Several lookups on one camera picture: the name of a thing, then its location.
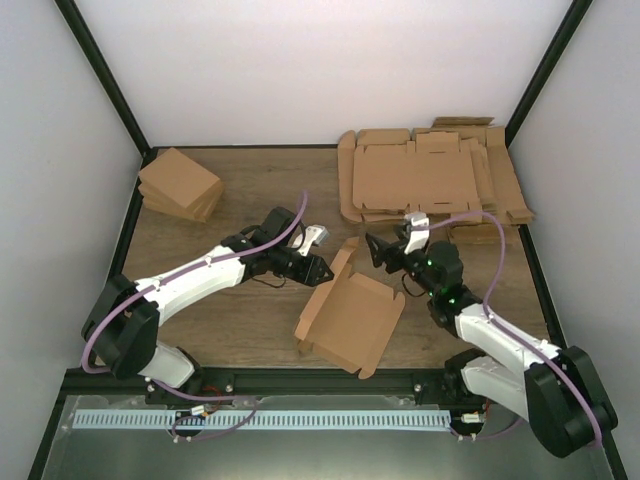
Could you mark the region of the brown cardboard box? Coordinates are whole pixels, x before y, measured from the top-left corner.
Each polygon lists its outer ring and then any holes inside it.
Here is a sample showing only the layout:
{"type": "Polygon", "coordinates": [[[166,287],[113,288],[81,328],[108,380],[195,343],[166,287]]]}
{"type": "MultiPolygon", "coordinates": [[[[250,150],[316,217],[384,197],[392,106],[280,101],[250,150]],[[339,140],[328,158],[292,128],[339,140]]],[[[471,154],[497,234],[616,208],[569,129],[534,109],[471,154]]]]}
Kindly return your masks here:
{"type": "Polygon", "coordinates": [[[334,279],[315,288],[294,330],[314,354],[361,380],[371,377],[405,307],[405,296],[355,270],[361,242],[347,239],[331,263],[334,279]]]}

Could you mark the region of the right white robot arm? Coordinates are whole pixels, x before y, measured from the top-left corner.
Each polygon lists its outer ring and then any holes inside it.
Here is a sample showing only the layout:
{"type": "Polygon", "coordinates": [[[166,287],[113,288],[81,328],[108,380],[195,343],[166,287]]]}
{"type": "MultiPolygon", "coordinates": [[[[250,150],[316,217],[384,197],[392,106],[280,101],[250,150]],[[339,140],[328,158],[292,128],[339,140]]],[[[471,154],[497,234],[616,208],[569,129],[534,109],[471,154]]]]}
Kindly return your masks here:
{"type": "Polygon", "coordinates": [[[390,243],[367,234],[375,267],[403,272],[428,295],[432,319],[472,349],[451,358],[447,396],[492,400],[526,421],[540,444],[564,458],[601,442],[617,413],[589,355],[528,335],[483,305],[463,281],[457,247],[446,241],[390,243]]]}

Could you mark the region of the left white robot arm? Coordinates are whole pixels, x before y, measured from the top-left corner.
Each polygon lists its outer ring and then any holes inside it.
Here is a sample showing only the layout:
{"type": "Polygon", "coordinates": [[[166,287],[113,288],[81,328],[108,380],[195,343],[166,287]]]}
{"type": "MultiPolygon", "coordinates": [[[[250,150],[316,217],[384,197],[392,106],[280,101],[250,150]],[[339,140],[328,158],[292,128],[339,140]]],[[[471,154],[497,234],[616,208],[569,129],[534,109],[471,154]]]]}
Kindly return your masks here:
{"type": "Polygon", "coordinates": [[[308,287],[332,280],[326,261],[310,251],[327,236],[325,227],[306,226],[299,214],[276,207],[261,224],[174,270],[137,281],[110,278],[82,329],[83,368],[118,380],[147,377],[181,403],[196,402],[204,392],[202,368],[184,349],[159,341],[160,327],[205,297],[266,273],[308,287]]]}

